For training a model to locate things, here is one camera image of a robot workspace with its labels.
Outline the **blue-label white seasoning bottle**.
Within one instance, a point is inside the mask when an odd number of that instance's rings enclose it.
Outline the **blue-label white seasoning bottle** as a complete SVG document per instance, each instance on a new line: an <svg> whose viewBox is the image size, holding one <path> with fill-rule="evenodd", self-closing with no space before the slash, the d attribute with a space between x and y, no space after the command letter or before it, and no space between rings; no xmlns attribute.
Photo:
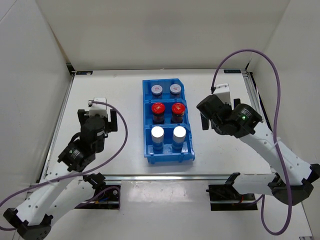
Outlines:
<svg viewBox="0 0 320 240"><path fill-rule="evenodd" d="M164 147L165 131L161 126L154 126L151 129L152 147L155 151L161 151Z"/></svg>

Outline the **red-lid chili sauce jar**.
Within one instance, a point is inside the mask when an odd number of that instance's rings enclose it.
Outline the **red-lid chili sauce jar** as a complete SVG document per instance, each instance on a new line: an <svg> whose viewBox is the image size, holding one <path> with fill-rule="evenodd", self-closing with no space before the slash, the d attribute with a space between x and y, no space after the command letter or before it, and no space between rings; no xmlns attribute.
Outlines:
<svg viewBox="0 0 320 240"><path fill-rule="evenodd" d="M156 102L151 106L152 121L154 124L164 124L165 109L165 105L161 102Z"/></svg>

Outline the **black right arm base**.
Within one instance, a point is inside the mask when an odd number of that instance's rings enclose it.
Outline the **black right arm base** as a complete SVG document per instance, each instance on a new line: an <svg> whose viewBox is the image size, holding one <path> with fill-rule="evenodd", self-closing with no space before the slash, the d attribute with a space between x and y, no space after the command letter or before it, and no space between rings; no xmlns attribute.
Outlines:
<svg viewBox="0 0 320 240"><path fill-rule="evenodd" d="M252 193L239 194L220 184L210 184L206 192L209 194L212 212L258 210L256 197Z"/></svg>

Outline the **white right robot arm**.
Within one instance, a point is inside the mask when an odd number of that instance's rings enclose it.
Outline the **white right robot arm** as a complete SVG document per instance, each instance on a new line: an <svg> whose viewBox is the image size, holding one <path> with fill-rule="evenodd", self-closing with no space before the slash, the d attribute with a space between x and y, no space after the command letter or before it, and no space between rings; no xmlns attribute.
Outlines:
<svg viewBox="0 0 320 240"><path fill-rule="evenodd" d="M263 122L262 116L250 105L235 101L235 108L209 95L196 107L202 128L212 128L219 135L232 136L255 150L275 170L271 174L235 172L223 184L209 186L208 192L227 200L240 200L246 194L274 196L280 202L297 205L307 199L320 177L320 165L309 164L295 155Z"/></svg>

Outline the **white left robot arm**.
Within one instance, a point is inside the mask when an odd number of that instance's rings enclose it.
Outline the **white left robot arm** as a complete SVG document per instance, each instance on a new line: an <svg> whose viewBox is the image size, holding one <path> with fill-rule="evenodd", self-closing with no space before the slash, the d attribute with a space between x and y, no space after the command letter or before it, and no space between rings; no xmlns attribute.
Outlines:
<svg viewBox="0 0 320 240"><path fill-rule="evenodd" d="M32 191L19 206L7 208L3 217L24 240L43 240L53 225L69 211L83 207L91 201L100 200L112 189L98 167L87 169L98 153L105 147L110 132L118 130L115 108L107 111L80 109L77 112L80 131L74 134L68 145L58 156L57 163L47 178L34 186L20 190L7 198Z"/></svg>

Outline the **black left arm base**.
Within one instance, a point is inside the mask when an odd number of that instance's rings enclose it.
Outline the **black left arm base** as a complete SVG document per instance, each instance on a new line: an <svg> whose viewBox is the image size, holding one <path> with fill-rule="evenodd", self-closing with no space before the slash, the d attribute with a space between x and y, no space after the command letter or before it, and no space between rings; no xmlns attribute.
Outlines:
<svg viewBox="0 0 320 240"><path fill-rule="evenodd" d="M106 191L94 194L90 202L83 202L75 209L119 210L121 208L121 185L107 185Z"/></svg>

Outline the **white-lid dark sauce jar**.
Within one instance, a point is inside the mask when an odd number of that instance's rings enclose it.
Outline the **white-lid dark sauce jar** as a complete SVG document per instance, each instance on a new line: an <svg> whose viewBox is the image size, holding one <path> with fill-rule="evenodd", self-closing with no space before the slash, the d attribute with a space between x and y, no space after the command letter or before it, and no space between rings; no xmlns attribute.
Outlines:
<svg viewBox="0 0 320 240"><path fill-rule="evenodd" d="M163 88L161 85L153 85L151 87L151 94L153 99L161 99L163 94Z"/></svg>

